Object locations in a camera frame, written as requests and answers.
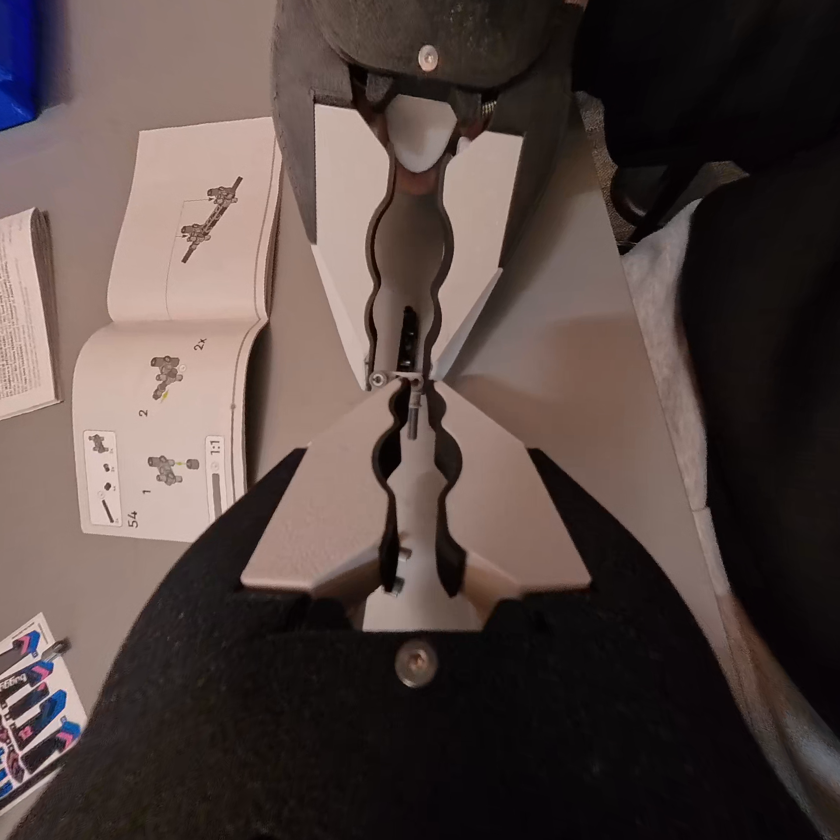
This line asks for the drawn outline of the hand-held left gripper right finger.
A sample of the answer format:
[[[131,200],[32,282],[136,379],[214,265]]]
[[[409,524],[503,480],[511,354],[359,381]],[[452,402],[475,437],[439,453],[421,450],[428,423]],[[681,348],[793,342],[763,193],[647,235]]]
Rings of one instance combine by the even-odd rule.
[[[429,385],[427,410],[444,478],[434,547],[447,595],[588,589],[591,575],[524,443],[442,382]]]

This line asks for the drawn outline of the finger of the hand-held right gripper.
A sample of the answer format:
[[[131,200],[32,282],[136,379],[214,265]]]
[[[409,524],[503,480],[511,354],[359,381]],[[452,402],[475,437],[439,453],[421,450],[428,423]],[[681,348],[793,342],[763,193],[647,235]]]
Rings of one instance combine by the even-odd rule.
[[[317,233],[313,255],[343,351],[361,390],[369,389],[366,312],[374,291],[369,230],[389,193],[391,161],[361,114],[314,107]]]
[[[443,207],[453,235],[453,256],[438,290],[440,330],[430,375],[443,380],[463,349],[502,272],[522,137],[486,131],[458,142],[444,173]]]

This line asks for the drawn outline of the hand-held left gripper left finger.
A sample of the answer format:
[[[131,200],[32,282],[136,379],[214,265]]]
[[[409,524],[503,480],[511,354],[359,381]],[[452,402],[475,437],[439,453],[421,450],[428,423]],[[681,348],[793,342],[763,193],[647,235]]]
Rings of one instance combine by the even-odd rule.
[[[245,588],[313,599],[391,591],[404,382],[390,381],[313,439],[241,574]]]

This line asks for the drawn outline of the black lego beam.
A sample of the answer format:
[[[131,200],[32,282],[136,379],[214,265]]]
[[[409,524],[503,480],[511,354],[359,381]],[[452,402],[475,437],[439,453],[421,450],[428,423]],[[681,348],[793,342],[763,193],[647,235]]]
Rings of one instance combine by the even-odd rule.
[[[419,318],[414,308],[404,307],[395,369],[401,373],[415,372],[417,347],[420,338]]]

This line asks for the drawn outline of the grey lego connector with axle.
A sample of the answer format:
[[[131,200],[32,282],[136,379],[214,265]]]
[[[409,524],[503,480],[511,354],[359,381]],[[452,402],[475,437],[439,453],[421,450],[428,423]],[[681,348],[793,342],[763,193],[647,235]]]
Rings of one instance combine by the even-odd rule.
[[[424,376],[413,371],[373,371],[368,377],[370,389],[380,389],[394,381],[402,381],[410,385],[410,395],[407,404],[407,439],[417,440],[417,431],[421,405],[426,391]]]

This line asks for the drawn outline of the grey lego cross connector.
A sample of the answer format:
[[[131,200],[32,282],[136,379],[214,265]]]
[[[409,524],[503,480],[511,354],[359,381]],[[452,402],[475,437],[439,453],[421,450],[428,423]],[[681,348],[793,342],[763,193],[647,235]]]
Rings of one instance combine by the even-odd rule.
[[[411,559],[413,551],[407,547],[401,547],[397,556],[395,575],[391,587],[384,588],[384,592],[392,597],[398,597],[402,592],[406,583],[406,565]]]

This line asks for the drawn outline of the open instruction booklet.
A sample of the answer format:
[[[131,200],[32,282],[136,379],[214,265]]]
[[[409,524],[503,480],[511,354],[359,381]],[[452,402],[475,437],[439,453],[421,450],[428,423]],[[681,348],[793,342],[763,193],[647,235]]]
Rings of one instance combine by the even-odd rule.
[[[72,381],[84,533],[192,543],[246,493],[280,186],[270,117],[140,133],[110,322]]]

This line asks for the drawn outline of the white fleece cloth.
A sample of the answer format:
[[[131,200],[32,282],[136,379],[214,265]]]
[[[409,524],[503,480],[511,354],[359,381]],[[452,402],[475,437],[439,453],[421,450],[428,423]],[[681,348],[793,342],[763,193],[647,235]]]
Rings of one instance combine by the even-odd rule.
[[[699,204],[686,205],[643,238],[622,264],[690,509],[709,519],[707,430],[679,308],[679,279]]]

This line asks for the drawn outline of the folded paper leaflet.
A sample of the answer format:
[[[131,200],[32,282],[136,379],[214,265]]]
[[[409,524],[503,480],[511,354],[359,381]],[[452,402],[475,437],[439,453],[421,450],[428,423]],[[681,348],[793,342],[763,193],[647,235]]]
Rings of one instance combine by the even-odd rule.
[[[60,403],[51,233],[36,207],[1,220],[1,419]]]

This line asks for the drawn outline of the blue pink sticker sheet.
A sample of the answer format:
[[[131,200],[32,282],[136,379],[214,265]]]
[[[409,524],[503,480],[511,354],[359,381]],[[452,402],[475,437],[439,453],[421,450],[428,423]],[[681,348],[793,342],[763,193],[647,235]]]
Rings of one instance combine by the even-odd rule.
[[[58,639],[39,613],[1,642],[2,812],[49,779],[87,725],[67,653],[40,659]]]

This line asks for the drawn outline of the blue plastic bin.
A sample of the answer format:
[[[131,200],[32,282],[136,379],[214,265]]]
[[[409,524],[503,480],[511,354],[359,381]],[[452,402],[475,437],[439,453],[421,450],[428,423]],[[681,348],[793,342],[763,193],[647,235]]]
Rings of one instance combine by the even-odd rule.
[[[72,96],[66,1],[1,2],[1,131]]]

